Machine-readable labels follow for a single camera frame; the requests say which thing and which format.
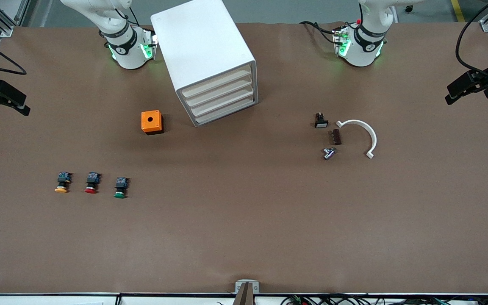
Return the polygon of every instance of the brown table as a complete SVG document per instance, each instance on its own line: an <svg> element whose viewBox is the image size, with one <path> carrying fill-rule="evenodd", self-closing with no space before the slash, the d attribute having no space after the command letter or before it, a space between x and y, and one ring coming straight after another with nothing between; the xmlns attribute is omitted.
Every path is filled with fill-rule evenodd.
<svg viewBox="0 0 488 305"><path fill-rule="evenodd" d="M462 24L398 24L370 67L303 25L238 26L261 103L194 128L165 64L110 59L97 29L17 28L0 50L31 115L0 106L0 292L488 293L488 100L447 106ZM477 26L462 56L488 66ZM0 66L10 67L0 57ZM146 136L141 111L166 133ZM331 160L331 121L341 130ZM58 172L74 173L58 194ZM83 192L87 172L103 174ZM115 199L117 176L129 197Z"/></svg>

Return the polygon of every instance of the orange box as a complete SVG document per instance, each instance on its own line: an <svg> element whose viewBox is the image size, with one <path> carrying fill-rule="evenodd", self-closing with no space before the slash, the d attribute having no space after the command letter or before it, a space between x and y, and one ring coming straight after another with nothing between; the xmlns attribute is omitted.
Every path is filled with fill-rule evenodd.
<svg viewBox="0 0 488 305"><path fill-rule="evenodd" d="M144 111L141 114L142 130L147 135L164 133L163 116L159 110Z"/></svg>

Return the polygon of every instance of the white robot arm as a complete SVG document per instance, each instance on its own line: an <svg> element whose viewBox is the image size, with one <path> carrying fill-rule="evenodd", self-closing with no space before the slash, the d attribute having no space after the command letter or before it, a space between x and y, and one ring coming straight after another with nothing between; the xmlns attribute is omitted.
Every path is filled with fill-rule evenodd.
<svg viewBox="0 0 488 305"><path fill-rule="evenodd" d="M365 67L380 55L383 39L394 16L390 6L410 6L424 0L358 0L361 23L352 23L334 33L336 54L348 63Z"/></svg>
<svg viewBox="0 0 488 305"><path fill-rule="evenodd" d="M152 59L157 39L152 31L130 25L119 13L131 6L132 0L61 0L90 19L108 41L112 58L126 69L140 68Z"/></svg>

